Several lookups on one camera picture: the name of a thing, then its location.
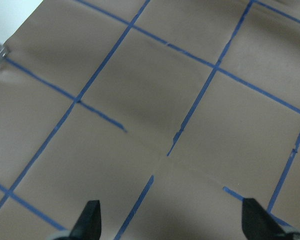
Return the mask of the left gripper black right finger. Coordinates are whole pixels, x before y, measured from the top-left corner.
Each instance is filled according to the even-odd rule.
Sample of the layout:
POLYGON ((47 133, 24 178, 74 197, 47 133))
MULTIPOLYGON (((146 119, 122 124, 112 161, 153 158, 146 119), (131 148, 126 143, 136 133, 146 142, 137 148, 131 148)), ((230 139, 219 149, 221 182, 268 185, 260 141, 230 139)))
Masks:
POLYGON ((244 198, 241 228, 247 240, 285 240, 285 231, 254 199, 244 198))

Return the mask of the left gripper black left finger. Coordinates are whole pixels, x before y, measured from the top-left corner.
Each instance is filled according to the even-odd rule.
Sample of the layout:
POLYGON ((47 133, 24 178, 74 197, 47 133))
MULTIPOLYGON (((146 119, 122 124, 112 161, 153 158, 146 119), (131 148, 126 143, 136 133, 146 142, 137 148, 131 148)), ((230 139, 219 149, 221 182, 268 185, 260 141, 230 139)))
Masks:
POLYGON ((102 218, 100 201, 89 200, 68 238, 70 240, 99 240, 101 233, 102 218))

